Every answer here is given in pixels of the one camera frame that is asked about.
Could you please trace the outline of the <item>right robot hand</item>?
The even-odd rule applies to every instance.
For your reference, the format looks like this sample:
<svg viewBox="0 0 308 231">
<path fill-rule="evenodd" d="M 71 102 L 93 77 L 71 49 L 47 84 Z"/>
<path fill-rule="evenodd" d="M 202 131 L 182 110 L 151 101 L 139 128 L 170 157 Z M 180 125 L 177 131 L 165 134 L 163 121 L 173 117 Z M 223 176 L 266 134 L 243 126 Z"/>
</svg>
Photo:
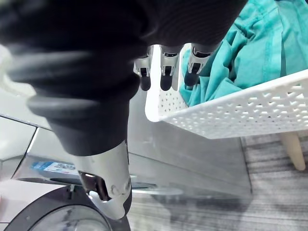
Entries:
<svg viewBox="0 0 308 231">
<path fill-rule="evenodd" d="M 118 220 L 132 199 L 129 102 L 144 81 L 134 63 L 155 44 L 168 53 L 195 43 L 213 52 L 244 0 L 3 0 L 0 43 L 7 75 L 36 92 L 30 111 L 47 119 L 73 156 L 94 205 Z"/>
</svg>

